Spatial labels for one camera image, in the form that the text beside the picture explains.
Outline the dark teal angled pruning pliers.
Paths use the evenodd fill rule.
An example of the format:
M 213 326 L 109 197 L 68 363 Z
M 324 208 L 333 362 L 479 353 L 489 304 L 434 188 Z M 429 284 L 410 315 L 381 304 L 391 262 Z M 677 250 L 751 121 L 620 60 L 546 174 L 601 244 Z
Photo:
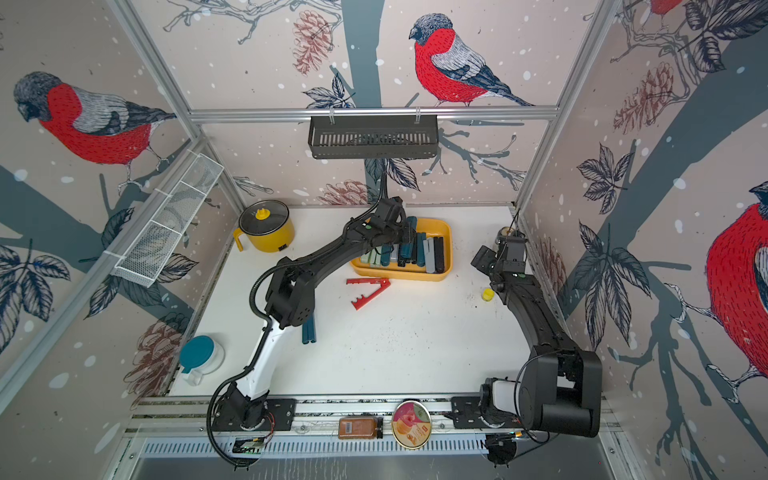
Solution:
M 391 255 L 393 251 L 392 245 L 383 245 L 380 251 L 380 264 L 382 267 L 388 267 L 391 261 Z

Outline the black pruning pliers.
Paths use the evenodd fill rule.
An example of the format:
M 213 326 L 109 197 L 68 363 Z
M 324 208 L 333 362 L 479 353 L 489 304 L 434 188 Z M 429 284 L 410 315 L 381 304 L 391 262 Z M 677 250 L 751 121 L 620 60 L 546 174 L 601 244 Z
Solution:
M 445 241 L 443 237 L 433 237 L 435 273 L 443 274 L 446 271 Z

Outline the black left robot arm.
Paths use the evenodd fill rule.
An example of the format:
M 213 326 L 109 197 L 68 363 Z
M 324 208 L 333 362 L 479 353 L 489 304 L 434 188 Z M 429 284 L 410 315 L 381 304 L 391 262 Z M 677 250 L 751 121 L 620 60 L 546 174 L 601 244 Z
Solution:
M 253 431 L 267 421 L 266 403 L 279 354 L 289 330 L 302 327 L 314 314 L 316 288 L 344 264 L 378 247 L 404 243 L 414 234 L 403 200 L 382 198 L 351 218 L 329 244 L 296 260 L 284 257 L 261 274 L 248 302 L 265 327 L 243 371 L 214 390 L 206 412 L 206 432 Z

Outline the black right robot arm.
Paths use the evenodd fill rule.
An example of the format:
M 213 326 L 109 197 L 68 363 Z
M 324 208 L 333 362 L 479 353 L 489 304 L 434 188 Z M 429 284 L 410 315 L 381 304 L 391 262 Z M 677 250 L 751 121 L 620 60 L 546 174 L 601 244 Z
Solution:
M 525 272 L 525 242 L 482 246 L 471 265 L 518 321 L 530 347 L 512 382 L 511 412 L 527 430 L 595 437 L 600 429 L 602 363 L 571 339 L 550 310 L 539 280 Z

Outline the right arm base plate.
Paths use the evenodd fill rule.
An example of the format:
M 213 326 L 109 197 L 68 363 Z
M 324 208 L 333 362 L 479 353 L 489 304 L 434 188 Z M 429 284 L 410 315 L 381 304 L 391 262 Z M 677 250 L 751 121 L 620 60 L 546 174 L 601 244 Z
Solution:
M 447 415 L 456 429 L 521 429 L 514 412 L 499 410 L 480 395 L 454 396 Z

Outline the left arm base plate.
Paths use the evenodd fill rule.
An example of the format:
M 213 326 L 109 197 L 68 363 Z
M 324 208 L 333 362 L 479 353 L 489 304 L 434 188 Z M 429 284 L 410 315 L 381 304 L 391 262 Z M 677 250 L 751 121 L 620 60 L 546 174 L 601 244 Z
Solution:
M 260 401 L 221 398 L 217 401 L 212 414 L 212 431 L 235 433 L 289 431 L 296 406 L 297 401 L 293 398 L 267 397 Z

